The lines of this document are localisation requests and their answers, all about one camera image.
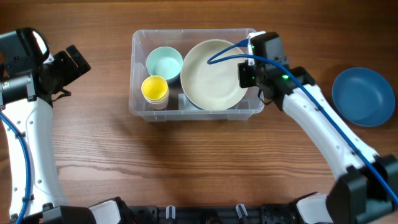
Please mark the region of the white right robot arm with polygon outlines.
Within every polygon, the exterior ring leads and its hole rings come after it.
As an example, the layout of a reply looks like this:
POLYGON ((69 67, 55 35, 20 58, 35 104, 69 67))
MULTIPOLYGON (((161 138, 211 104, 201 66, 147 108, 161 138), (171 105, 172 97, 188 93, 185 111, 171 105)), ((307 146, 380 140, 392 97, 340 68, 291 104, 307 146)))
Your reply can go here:
POLYGON ((328 194, 312 193, 289 205, 299 223, 369 223, 397 211, 397 159, 381 157, 360 140, 304 68, 245 61, 238 77, 242 87, 259 87, 300 125, 336 179, 328 194))

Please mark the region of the yellow plastic cup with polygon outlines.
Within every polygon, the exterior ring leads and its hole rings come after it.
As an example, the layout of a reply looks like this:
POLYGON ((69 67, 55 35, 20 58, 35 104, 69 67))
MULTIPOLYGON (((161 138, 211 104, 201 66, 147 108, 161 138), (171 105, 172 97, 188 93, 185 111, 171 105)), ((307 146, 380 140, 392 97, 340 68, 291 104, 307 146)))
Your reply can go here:
POLYGON ((160 102, 168 97, 169 86, 161 76, 150 76, 141 85, 144 98, 151 102, 160 102))

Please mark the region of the cream plate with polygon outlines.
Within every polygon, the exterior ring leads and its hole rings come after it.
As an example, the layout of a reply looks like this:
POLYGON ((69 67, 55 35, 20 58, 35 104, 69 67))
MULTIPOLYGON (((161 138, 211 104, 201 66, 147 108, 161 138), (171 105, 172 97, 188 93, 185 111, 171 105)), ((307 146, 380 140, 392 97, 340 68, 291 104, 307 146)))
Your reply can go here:
POLYGON ((186 97, 198 108, 227 110, 239 103, 247 89, 239 86, 238 64, 243 58, 207 64, 222 50, 232 47, 227 40, 210 39, 194 46, 183 60, 180 81, 186 97))

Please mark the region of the cream plastic cup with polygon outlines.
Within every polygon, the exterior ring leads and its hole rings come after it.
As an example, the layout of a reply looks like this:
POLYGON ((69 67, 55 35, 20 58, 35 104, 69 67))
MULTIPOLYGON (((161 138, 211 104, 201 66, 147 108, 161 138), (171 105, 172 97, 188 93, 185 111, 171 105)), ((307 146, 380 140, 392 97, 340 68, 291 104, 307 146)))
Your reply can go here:
POLYGON ((163 99, 161 99, 161 100, 150 100, 150 99, 148 99, 148 98, 145 98, 145 100, 147 101, 147 102, 149 102, 150 104, 154 104, 154 105, 158 105, 158 104, 168 104, 168 101, 169 101, 169 98, 168 97, 165 97, 165 98, 163 98, 163 99))

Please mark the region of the mint green bowl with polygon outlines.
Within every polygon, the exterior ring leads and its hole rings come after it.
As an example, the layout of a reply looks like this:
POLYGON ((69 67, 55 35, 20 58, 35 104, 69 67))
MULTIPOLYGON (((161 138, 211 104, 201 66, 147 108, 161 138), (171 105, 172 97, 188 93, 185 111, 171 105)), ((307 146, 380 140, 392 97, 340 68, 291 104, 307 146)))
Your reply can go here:
POLYGON ((180 77, 183 57, 172 47, 158 47, 146 59, 146 69, 150 76, 161 76, 166 81, 180 77))

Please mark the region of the pink plastic cup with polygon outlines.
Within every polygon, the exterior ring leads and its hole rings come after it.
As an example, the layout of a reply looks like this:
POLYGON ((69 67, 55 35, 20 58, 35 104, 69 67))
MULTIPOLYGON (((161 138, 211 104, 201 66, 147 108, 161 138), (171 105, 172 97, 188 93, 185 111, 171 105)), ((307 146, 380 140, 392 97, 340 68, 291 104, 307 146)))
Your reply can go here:
POLYGON ((150 106, 154 109, 154 110, 164 110, 166 109, 168 105, 168 102, 160 102, 160 103, 151 103, 150 106))

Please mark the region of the dark blue plate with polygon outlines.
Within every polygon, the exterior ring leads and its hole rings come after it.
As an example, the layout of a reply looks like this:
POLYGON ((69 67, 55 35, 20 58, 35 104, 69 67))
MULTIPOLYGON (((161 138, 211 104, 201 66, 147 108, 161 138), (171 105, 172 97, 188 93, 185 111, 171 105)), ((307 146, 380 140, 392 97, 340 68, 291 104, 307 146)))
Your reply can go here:
POLYGON ((335 79, 331 96, 338 112, 362 127, 380 126, 390 120, 396 98, 389 82, 374 70, 353 67, 335 79))

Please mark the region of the blue plate front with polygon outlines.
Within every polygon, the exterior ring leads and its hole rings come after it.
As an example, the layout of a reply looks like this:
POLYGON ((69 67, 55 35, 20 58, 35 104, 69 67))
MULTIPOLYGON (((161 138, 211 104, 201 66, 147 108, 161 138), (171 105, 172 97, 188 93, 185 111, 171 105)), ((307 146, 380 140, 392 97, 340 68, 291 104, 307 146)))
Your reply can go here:
POLYGON ((200 108, 197 105, 193 104, 191 101, 188 102, 188 109, 190 109, 190 110, 202 110, 202 108, 200 108))

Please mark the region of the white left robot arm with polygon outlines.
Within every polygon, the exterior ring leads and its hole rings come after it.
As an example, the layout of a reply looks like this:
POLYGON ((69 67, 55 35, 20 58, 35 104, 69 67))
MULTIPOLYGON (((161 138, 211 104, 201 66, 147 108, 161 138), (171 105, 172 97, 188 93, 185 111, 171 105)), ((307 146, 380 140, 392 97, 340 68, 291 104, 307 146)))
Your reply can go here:
POLYGON ((70 206, 60 186, 52 146, 52 95, 90 70, 71 45, 50 56, 36 48, 11 52, 1 65, 1 121, 12 170, 11 223, 137 223, 136 214, 114 197, 89 207, 70 206))

